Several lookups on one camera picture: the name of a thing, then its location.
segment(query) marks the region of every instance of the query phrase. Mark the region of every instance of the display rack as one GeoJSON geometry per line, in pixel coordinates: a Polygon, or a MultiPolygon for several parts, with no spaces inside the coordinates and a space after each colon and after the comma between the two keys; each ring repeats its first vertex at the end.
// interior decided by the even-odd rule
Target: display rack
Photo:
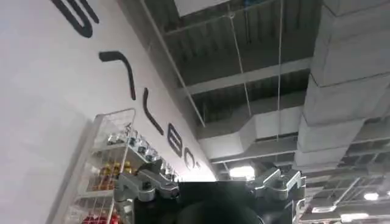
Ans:
{"type": "Polygon", "coordinates": [[[132,173],[144,163],[162,159],[160,175],[171,181],[179,179],[157,150],[132,127],[135,115],[134,109],[127,109],[96,116],[94,125],[99,128],[86,142],[88,155],[63,223],[120,223],[114,209],[114,183],[121,172],[132,173]]]}

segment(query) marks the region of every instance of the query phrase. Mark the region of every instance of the yellow product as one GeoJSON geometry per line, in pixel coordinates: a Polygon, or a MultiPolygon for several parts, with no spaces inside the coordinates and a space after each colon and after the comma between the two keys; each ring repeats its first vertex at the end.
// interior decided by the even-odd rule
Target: yellow product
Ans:
{"type": "Polygon", "coordinates": [[[104,167],[100,170],[100,176],[107,176],[111,174],[111,165],[109,163],[104,164],[104,167]]]}
{"type": "Polygon", "coordinates": [[[128,172],[128,173],[132,173],[132,167],[130,166],[129,161],[126,161],[124,163],[123,171],[128,172]]]}
{"type": "Polygon", "coordinates": [[[114,176],[118,176],[120,170],[121,170],[121,164],[120,163],[114,163],[114,172],[112,174],[114,176]]]}

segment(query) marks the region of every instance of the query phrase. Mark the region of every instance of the exposed ceiling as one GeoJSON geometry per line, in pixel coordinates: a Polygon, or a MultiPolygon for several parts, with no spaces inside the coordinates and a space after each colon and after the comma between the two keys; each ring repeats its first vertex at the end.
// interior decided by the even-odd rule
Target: exposed ceiling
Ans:
{"type": "MultiPolygon", "coordinates": [[[[241,75],[278,65],[279,1],[234,0],[179,17],[173,0],[146,1],[164,36],[185,85],[241,75]],[[233,26],[229,15],[233,13],[233,26]]],[[[320,1],[286,1],[283,12],[281,62],[313,55],[320,1]]],[[[309,71],[283,74],[280,94],[305,91],[309,71]]],[[[278,77],[247,82],[249,101],[278,95],[278,77]]],[[[247,103],[244,86],[233,85],[193,95],[206,122],[226,117],[247,103]]]]}
{"type": "MultiPolygon", "coordinates": [[[[187,92],[183,88],[188,89],[200,114],[199,119],[205,122],[206,127],[203,128],[196,119],[199,138],[238,131],[255,113],[266,114],[292,107],[307,110],[307,96],[306,99],[296,97],[294,102],[288,102],[289,98],[283,96],[302,93],[304,96],[309,91],[308,84],[310,86],[315,78],[311,75],[311,58],[321,18],[321,0],[284,0],[282,14],[278,0],[231,0],[183,17],[179,16],[174,0],[144,1],[162,41],[168,47],[168,54],[183,78],[185,86],[177,80],[174,69],[167,69],[172,72],[174,85],[182,89],[178,94],[184,95],[187,92]],[[261,100],[269,100],[270,103],[258,110],[256,104],[261,100]],[[245,118],[224,126],[233,119],[234,112],[241,109],[247,113],[245,118]],[[219,128],[228,128],[213,132],[217,123],[219,128]]],[[[150,49],[158,43],[155,35],[144,34],[143,38],[150,39],[146,44],[150,49]]],[[[361,121],[364,125],[358,125],[358,134],[355,138],[355,135],[352,136],[352,143],[337,145],[346,149],[336,160],[336,165],[331,169],[312,167],[304,172],[308,177],[307,197],[310,201],[302,217],[304,223],[318,223],[318,220],[335,222],[331,216],[335,215],[338,219],[338,214],[329,214],[326,219],[321,219],[324,217],[312,214],[311,208],[324,200],[335,200],[356,178],[360,179],[340,201],[339,212],[390,205],[390,197],[382,197],[375,202],[363,198],[365,192],[381,188],[386,172],[375,169],[390,160],[390,121],[385,117],[389,114],[388,101],[382,97],[378,103],[382,107],[375,109],[374,115],[370,116],[374,118],[361,121]]],[[[287,118],[286,122],[292,120],[289,116],[287,118]]],[[[294,167],[298,153],[302,153],[297,145],[302,129],[300,114],[294,119],[298,122],[294,121],[296,124],[284,133],[278,131],[276,135],[254,137],[254,142],[244,149],[245,152],[212,158],[210,161],[220,180],[228,180],[229,168],[239,164],[256,166],[261,162],[273,162],[281,170],[294,167]]],[[[324,137],[329,135],[328,132],[324,132],[324,137]]],[[[361,223],[383,223],[388,218],[373,215],[361,223]]]]}

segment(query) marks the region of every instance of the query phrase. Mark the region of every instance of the light fixture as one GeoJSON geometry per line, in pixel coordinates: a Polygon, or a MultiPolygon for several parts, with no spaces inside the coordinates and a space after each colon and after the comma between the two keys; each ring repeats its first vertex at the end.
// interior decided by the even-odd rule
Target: light fixture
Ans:
{"type": "Polygon", "coordinates": [[[367,213],[351,213],[351,214],[341,214],[341,221],[344,222],[352,222],[355,219],[365,219],[368,217],[367,213]]]}
{"type": "Polygon", "coordinates": [[[255,169],[251,166],[235,167],[229,170],[232,178],[246,177],[247,180],[255,177],[255,169]]]}
{"type": "Polygon", "coordinates": [[[327,212],[333,212],[337,208],[336,205],[333,206],[323,206],[323,207],[314,207],[311,210],[311,213],[327,213],[327,212]]]}
{"type": "Polygon", "coordinates": [[[369,201],[376,201],[378,200],[378,193],[365,193],[364,194],[364,199],[369,200],[369,201]]]}

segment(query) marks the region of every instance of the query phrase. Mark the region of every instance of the black lettering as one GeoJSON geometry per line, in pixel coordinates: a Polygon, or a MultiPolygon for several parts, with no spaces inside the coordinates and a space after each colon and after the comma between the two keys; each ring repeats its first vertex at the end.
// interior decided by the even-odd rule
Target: black lettering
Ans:
{"type": "Polygon", "coordinates": [[[176,154],[181,158],[183,154],[182,137],[180,137],[175,127],[171,123],[168,124],[168,134],[166,137],[173,151],[175,151],[176,154]]]}
{"type": "Polygon", "coordinates": [[[127,76],[129,78],[129,85],[130,85],[130,95],[133,100],[135,100],[135,87],[134,87],[134,79],[133,79],[133,71],[132,67],[130,66],[129,61],[127,61],[127,58],[120,53],[119,51],[105,51],[99,53],[99,58],[101,61],[122,61],[127,69],[127,76]]]}
{"type": "Polygon", "coordinates": [[[187,166],[187,168],[189,168],[189,169],[193,169],[195,167],[194,155],[190,152],[190,150],[187,147],[185,147],[185,149],[184,149],[184,162],[185,162],[185,165],[187,166]],[[188,162],[188,159],[187,159],[188,155],[190,156],[190,158],[192,160],[192,162],[191,162],[192,164],[189,164],[189,162],[188,162]]]}
{"type": "Polygon", "coordinates": [[[80,0],[81,4],[84,6],[85,10],[88,12],[89,16],[93,19],[93,21],[99,24],[99,18],[95,11],[91,8],[87,0],[80,0]]]}
{"type": "MultiPolygon", "coordinates": [[[[84,14],[84,11],[79,7],[78,3],[75,0],[68,0],[69,5],[77,13],[83,25],[81,25],[78,20],[74,17],[71,11],[67,6],[62,2],[62,0],[51,0],[56,8],[62,13],[62,15],[68,20],[68,22],[73,26],[73,28],[83,37],[90,38],[92,37],[92,25],[90,20],[84,14]]],[[[92,17],[93,21],[99,23],[99,18],[88,4],[86,0],[80,0],[81,4],[84,6],[85,10],[92,17]]]]}
{"type": "Polygon", "coordinates": [[[150,120],[150,122],[154,125],[154,127],[157,129],[158,132],[160,132],[161,135],[164,135],[164,130],[161,128],[161,126],[157,123],[157,121],[154,119],[154,117],[151,115],[151,112],[147,109],[147,97],[149,95],[149,90],[147,88],[144,89],[144,97],[143,97],[143,108],[146,117],[150,120]]]}

